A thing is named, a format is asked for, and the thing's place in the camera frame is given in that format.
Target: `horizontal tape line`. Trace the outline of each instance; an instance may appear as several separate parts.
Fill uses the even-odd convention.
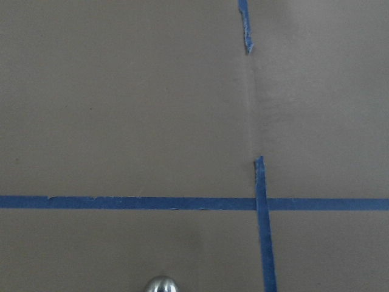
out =
[[[389,210],[389,199],[267,199],[269,209],[311,211],[385,211]]]
[[[389,199],[268,198],[270,211],[389,210]],[[0,196],[0,208],[117,210],[256,210],[255,198]]]
[[[252,198],[166,198],[116,196],[0,196],[0,208],[137,209],[137,210],[256,210]]]

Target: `vertical tape line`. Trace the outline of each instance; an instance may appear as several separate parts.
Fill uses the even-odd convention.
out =
[[[246,45],[247,53],[251,53],[251,50],[254,47],[254,44],[251,40],[251,27],[250,27],[250,17],[249,17],[249,5],[247,0],[238,0],[239,11],[242,14],[243,20],[243,29],[244,29],[244,44]]]
[[[255,161],[256,211],[260,228],[262,270],[265,292],[277,292],[272,231],[270,228],[269,206],[266,196],[266,176],[263,156]]]

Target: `shiny metal object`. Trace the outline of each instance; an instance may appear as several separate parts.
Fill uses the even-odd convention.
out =
[[[159,276],[148,282],[144,292],[179,292],[179,290],[173,279]]]

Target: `blue tape strip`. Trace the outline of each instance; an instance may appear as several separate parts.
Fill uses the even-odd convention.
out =
[[[0,196],[0,208],[21,209],[138,209],[138,210],[256,210],[250,198],[161,198],[88,196]]]
[[[269,211],[388,211],[389,199],[268,198]],[[0,196],[0,209],[257,210],[254,198]]]
[[[267,199],[270,210],[387,211],[389,199]]]
[[[251,27],[250,27],[250,17],[249,17],[249,5],[247,0],[238,0],[239,11],[242,14],[243,19],[243,28],[244,28],[244,43],[246,45],[247,53],[251,53],[251,50],[254,47],[254,44],[251,40]]]
[[[263,156],[255,161],[255,190],[258,224],[260,227],[260,241],[262,254],[262,269],[265,292],[277,292],[275,275],[272,230],[266,196],[266,176]]]

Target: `gray surface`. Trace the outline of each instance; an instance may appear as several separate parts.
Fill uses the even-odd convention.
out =
[[[388,212],[272,212],[280,292],[389,290]]]
[[[1,1],[0,194],[389,197],[389,2]],[[387,291],[388,214],[272,214],[280,291]],[[262,291],[255,213],[0,211],[0,290]]]
[[[235,1],[2,1],[10,195],[253,196]]]
[[[262,291],[254,212],[0,210],[2,292]]]
[[[389,1],[250,1],[256,155],[274,197],[389,197]]]

